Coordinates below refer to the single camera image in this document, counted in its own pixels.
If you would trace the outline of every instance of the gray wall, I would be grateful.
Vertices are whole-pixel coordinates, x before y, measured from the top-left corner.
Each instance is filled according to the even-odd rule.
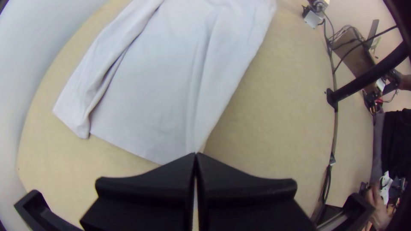
[[[8,231],[28,230],[13,204],[26,194],[15,166],[30,103],[61,47],[106,1],[11,0],[0,14],[0,220]]]

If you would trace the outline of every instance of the black metal rod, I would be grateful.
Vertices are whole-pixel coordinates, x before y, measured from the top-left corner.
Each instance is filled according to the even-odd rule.
[[[385,59],[370,68],[366,73],[331,93],[333,102],[341,101],[375,82],[381,76],[398,66],[407,58],[408,48],[405,42],[398,45]]]

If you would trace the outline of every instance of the electronic device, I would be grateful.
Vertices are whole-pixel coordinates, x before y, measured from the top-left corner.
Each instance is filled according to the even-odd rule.
[[[325,9],[330,5],[330,0],[308,0],[308,6],[304,7],[304,21],[312,28],[317,28],[324,19]]]

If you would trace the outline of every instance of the white wall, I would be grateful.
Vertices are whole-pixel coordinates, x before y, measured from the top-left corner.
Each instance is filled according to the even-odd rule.
[[[8,231],[28,230],[13,204],[26,194],[15,166],[31,100],[61,47],[106,1],[12,0],[0,14],[0,220]]]
[[[330,6],[325,11],[331,19],[335,31],[338,31],[344,25],[350,24],[361,32],[367,38],[371,28],[372,21],[379,19],[377,33],[382,32],[395,25],[395,22],[386,8],[383,0],[331,0]],[[331,35],[331,29],[327,28],[327,33]],[[401,34],[397,29],[392,30],[383,36],[377,46],[375,54],[380,59],[387,56],[402,41]],[[403,74],[411,74],[411,65],[409,59],[406,59],[397,68]],[[386,95],[384,100],[391,99],[392,94]],[[411,92],[399,91],[392,103],[384,104],[385,111],[402,110],[411,108]]]

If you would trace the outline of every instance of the black cable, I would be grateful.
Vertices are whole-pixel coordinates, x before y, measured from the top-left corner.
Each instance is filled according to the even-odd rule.
[[[351,49],[341,58],[341,60],[340,60],[340,62],[338,63],[337,67],[335,68],[335,70],[333,70],[333,74],[337,71],[338,67],[341,65],[341,63],[343,62],[343,60],[344,60],[353,50],[355,50],[357,47],[359,47],[359,46],[361,46],[361,45],[364,45],[365,43],[367,43],[367,42],[369,42],[369,41],[371,41],[371,40],[373,40],[373,39],[375,39],[375,38],[377,38],[377,37],[379,37],[379,36],[387,33],[388,31],[391,31],[391,30],[393,30],[393,29],[395,29],[395,28],[397,28],[397,26],[393,26],[393,27],[391,27],[391,28],[389,28],[389,29],[387,29],[387,30],[385,30],[385,31],[383,31],[383,32],[381,32],[381,33],[378,33],[378,34],[374,35],[373,37],[371,37],[371,38],[369,38],[369,39],[367,39],[367,40],[365,40],[365,41],[363,41],[363,42],[355,45],[353,48],[351,48]]]
[[[332,57],[332,48],[331,48],[331,44],[330,44],[331,42],[327,38],[327,34],[326,34],[326,30],[325,30],[325,20],[323,20],[323,23],[324,23],[324,38],[325,38],[325,42],[327,44],[327,53],[330,57],[331,70],[333,71],[334,70],[334,62],[333,62],[333,57]],[[336,79],[334,73],[333,73],[333,86],[334,86],[334,90],[336,90],[337,89],[337,79]],[[331,170],[332,170],[331,157],[334,157],[334,153],[335,153],[335,149],[336,149],[336,145],[337,145],[337,130],[338,130],[338,111],[336,111],[334,113],[334,136],[333,136],[333,142],[331,144],[330,163],[327,166],[324,183],[322,185],[321,207],[320,207],[320,210],[319,210],[316,218],[314,219],[314,224],[316,224],[316,225],[319,222],[320,218],[323,216],[323,212],[324,212],[324,209],[325,209],[325,203],[328,199],[328,194],[329,194],[330,188],[331,188]]]
[[[342,46],[344,46],[344,45],[347,45],[347,44],[350,44],[350,43],[355,42],[355,41],[360,41],[360,42],[361,42],[361,40],[359,40],[359,39],[357,39],[357,38],[353,38],[353,39],[351,39],[350,41],[345,42],[345,43],[343,43],[343,44],[340,44],[340,45],[339,45],[338,47],[336,47],[336,48],[333,48],[333,50],[338,50],[340,47],[342,47]]]
[[[382,101],[382,102],[383,102],[383,103],[391,103],[391,102],[393,101],[395,95],[397,94],[397,92],[398,92],[398,88],[395,89],[395,92],[394,92],[393,96],[391,97],[391,99],[390,99],[389,101]]]
[[[330,23],[330,25],[331,25],[331,29],[333,30],[333,40],[332,40],[332,42],[331,42],[331,46],[333,46],[334,45],[334,41],[335,41],[335,37],[334,37],[334,26],[333,26],[333,24],[331,23],[331,20],[329,19],[329,17],[325,14],[325,12],[324,11],[322,11],[322,13],[324,14],[324,16],[327,18],[327,20],[328,20],[328,22]]]

